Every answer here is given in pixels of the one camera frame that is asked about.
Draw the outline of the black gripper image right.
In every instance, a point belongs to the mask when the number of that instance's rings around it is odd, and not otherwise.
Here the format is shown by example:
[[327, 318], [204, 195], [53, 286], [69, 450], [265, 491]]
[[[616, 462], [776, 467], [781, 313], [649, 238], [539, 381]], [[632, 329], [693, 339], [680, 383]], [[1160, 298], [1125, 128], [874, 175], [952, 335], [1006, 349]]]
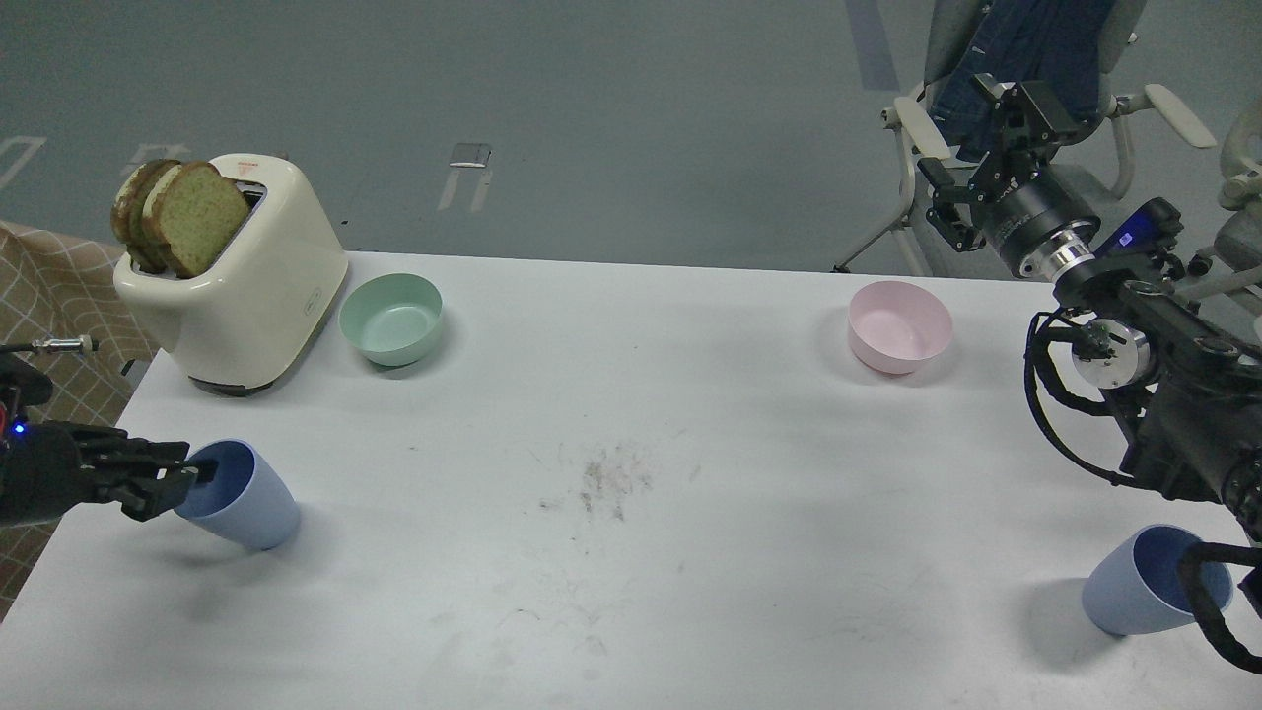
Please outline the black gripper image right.
[[1013, 277], [1058, 272], [1090, 256], [1100, 219], [1050, 170], [1082, 124], [1044, 81], [998, 81], [976, 73], [973, 90], [993, 120], [993, 148], [977, 163], [919, 158], [928, 182], [928, 222], [955, 252], [989, 247]]

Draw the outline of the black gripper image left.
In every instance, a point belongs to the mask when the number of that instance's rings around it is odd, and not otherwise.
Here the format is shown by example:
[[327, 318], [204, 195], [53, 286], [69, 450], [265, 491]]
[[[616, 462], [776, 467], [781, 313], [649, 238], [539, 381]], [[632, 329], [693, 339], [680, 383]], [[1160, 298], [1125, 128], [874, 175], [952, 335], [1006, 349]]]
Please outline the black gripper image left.
[[184, 462], [188, 441], [133, 439], [112, 428], [27, 424], [20, 433], [20, 522], [44, 523], [82, 503], [119, 502], [146, 522], [215, 480], [218, 464]]

